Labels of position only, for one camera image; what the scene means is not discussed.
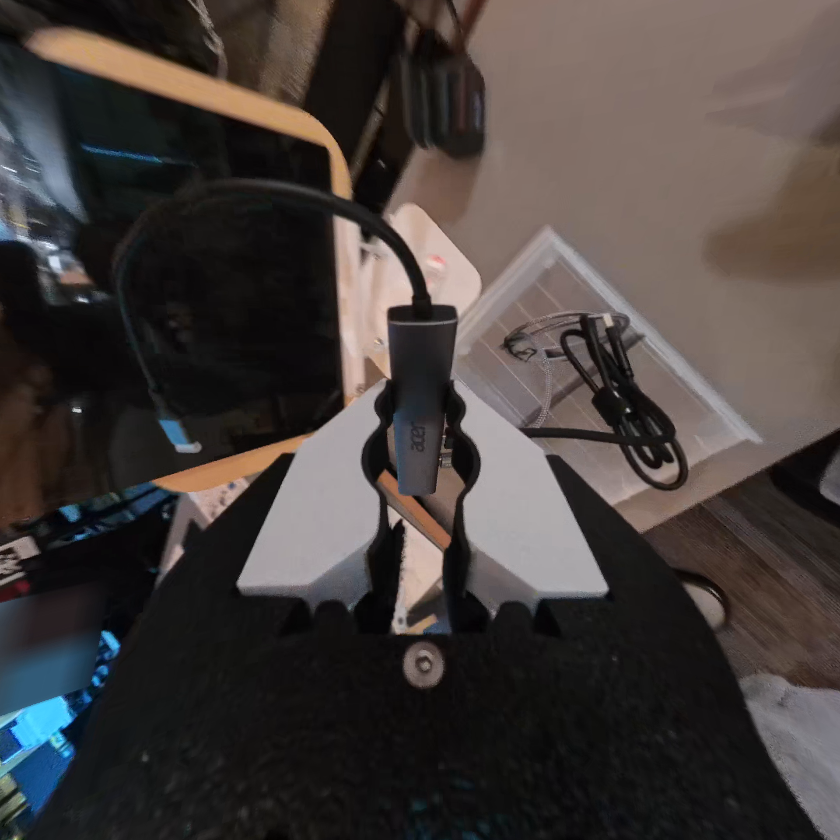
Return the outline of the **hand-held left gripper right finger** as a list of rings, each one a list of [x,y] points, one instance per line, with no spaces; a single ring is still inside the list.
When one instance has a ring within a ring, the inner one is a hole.
[[[450,386],[446,430],[463,483],[443,586],[453,632],[480,633],[505,604],[601,600],[610,590],[549,457],[467,385]]]

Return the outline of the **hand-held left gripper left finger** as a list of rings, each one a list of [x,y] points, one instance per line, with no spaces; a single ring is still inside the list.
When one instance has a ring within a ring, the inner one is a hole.
[[[380,380],[299,447],[238,577],[241,595],[394,616],[403,526],[391,526],[378,483],[392,420],[392,384]]]

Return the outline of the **grey usb hub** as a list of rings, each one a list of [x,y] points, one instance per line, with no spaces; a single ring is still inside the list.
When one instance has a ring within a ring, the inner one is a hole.
[[[437,487],[459,322],[455,307],[434,304],[430,312],[428,319],[411,306],[387,312],[397,485],[410,497]]]

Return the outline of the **clear plastic bin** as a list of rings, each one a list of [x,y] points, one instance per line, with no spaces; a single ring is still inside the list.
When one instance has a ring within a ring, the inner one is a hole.
[[[523,331],[518,352],[547,351],[576,312],[612,311],[626,318],[623,338],[643,392],[674,422],[689,474],[745,445],[759,433],[567,242],[546,227],[482,293],[468,312],[455,370],[468,388],[517,427],[543,417],[544,427],[606,430],[592,393],[572,365],[551,362],[550,397],[539,357],[523,360],[505,347]]]

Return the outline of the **wood-rimmed dark glass panel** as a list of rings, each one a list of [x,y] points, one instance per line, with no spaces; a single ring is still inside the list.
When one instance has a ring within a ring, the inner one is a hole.
[[[314,118],[74,28],[2,35],[2,528],[301,437],[343,407]]]

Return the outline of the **pale fuzzy cloth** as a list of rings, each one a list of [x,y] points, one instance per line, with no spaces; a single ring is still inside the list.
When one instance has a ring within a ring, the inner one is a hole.
[[[739,682],[777,770],[816,830],[839,838],[839,691],[757,674]]]

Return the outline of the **black power pack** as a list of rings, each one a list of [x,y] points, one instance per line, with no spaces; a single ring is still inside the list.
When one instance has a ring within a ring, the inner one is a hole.
[[[487,89],[465,52],[423,58],[402,52],[395,64],[406,133],[416,147],[453,160],[480,157],[487,138]]]

